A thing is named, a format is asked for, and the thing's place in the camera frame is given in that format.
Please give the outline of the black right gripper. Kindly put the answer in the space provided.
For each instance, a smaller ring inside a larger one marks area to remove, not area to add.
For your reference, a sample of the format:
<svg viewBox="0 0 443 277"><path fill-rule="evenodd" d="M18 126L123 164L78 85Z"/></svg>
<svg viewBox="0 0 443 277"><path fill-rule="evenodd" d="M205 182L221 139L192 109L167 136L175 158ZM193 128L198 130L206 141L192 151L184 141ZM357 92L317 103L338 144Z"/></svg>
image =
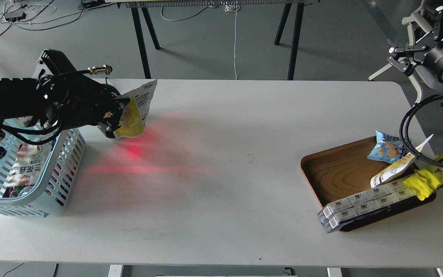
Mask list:
<svg viewBox="0 0 443 277"><path fill-rule="evenodd" d="M443 3L422 3L420 11L426 21L433 27L431 31L434 41L443 39ZM391 46L387 61L406 76L411 76L418 65L424 66L443 83L443 40L430 51L427 45L397 47L390 39L386 42Z"/></svg>

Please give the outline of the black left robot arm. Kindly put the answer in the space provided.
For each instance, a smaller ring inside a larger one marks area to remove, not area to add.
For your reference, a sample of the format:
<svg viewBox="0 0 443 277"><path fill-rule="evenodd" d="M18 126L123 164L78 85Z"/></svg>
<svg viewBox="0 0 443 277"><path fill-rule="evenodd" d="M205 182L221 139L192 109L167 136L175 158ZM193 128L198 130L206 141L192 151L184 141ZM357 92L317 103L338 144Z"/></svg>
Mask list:
<svg viewBox="0 0 443 277"><path fill-rule="evenodd" d="M113 138L130 99L88 77L111 72L109 65L76 70L63 52L45 49L33 77L0 79L0 142L6 133L27 144L31 141L23 134L51 133L39 142L45 144L64 130L86 125L98 126ZM0 159L6 153L0 147Z"/></svg>

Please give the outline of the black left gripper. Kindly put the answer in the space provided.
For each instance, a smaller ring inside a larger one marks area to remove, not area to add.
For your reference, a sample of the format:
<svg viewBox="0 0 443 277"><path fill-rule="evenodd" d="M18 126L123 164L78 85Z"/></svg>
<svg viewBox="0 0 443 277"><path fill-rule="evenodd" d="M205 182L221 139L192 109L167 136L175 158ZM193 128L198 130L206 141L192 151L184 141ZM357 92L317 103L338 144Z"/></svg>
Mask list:
<svg viewBox="0 0 443 277"><path fill-rule="evenodd" d="M39 81L37 91L43 102L42 111L33 117L43 128L97 128L110 139L121 126L123 109L130 103L128 96L105 83L90 78L93 74L109 75L110 65L77 70L67 56L58 50L45 49L38 59L33 78Z"/></svg>

